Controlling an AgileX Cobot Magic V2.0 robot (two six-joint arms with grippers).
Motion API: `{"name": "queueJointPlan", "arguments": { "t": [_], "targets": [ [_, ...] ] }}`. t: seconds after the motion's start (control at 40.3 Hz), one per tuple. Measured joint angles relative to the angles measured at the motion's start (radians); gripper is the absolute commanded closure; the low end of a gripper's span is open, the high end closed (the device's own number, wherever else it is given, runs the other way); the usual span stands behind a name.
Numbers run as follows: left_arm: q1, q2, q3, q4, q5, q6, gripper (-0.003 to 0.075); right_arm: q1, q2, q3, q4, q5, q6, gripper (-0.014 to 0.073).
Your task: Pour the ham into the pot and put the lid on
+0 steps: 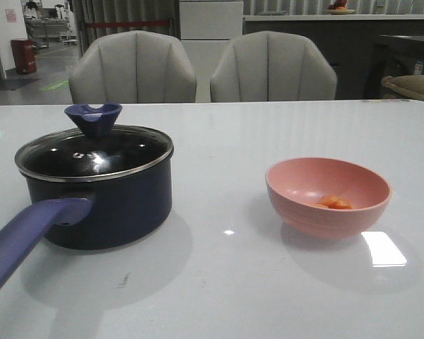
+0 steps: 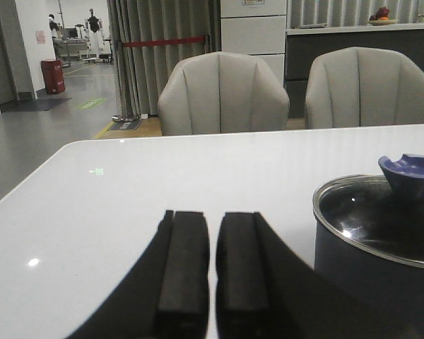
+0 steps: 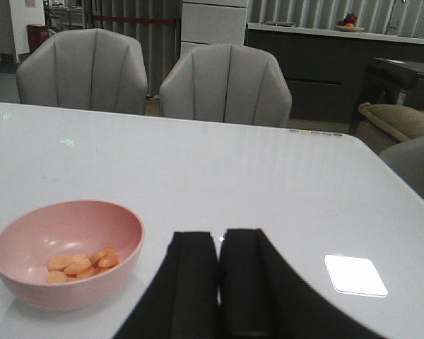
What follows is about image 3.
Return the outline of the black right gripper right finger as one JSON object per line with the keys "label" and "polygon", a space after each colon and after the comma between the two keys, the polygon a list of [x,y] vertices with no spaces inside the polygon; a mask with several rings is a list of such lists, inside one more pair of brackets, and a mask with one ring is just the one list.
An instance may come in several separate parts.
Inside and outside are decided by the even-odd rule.
{"label": "black right gripper right finger", "polygon": [[225,338],[379,338],[335,307],[260,229],[226,231],[219,259]]}

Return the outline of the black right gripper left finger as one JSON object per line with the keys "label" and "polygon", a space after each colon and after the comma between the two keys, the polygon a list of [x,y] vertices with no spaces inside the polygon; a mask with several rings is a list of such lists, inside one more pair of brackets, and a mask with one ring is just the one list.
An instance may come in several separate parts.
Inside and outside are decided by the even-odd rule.
{"label": "black right gripper left finger", "polygon": [[216,338],[218,261],[208,232],[175,232],[158,272],[115,338]]}

